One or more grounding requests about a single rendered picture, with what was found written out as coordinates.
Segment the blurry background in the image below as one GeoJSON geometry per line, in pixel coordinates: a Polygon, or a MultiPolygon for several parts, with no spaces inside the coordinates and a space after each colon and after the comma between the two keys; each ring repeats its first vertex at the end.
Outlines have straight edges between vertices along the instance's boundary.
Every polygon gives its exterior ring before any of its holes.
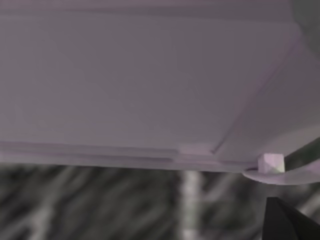
{"type": "MultiPolygon", "coordinates": [[[[290,158],[319,155],[319,140],[290,158]]],[[[260,240],[268,196],[320,221],[320,184],[240,174],[2,164],[1,240],[260,240]]]]}

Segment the black object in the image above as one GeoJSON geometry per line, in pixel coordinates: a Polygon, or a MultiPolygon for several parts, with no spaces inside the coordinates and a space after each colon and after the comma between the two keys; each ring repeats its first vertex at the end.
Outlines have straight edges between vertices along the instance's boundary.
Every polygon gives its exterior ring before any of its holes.
{"type": "Polygon", "coordinates": [[[266,201],[262,240],[319,240],[320,225],[278,197],[266,201]]]}

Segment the curved white strip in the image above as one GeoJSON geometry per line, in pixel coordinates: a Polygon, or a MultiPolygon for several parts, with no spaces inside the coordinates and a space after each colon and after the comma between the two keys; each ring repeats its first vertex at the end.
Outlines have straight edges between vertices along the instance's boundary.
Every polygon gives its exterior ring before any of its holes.
{"type": "Polygon", "coordinates": [[[320,159],[285,173],[263,174],[257,170],[242,173],[254,181],[273,185],[302,185],[320,182],[320,159]]]}

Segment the white square block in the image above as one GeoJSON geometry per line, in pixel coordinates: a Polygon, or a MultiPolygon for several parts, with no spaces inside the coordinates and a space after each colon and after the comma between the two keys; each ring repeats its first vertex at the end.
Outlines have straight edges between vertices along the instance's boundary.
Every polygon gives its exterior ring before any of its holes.
{"type": "Polygon", "coordinates": [[[285,156],[283,154],[265,153],[258,159],[258,171],[261,174],[279,174],[285,170],[285,156]]]}

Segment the black triangular object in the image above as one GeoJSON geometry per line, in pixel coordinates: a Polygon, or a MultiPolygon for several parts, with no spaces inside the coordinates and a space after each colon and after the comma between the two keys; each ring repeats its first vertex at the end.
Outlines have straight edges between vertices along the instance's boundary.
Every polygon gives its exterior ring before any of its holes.
{"type": "Polygon", "coordinates": [[[319,240],[320,225],[277,197],[266,201],[262,240],[319,240]]]}

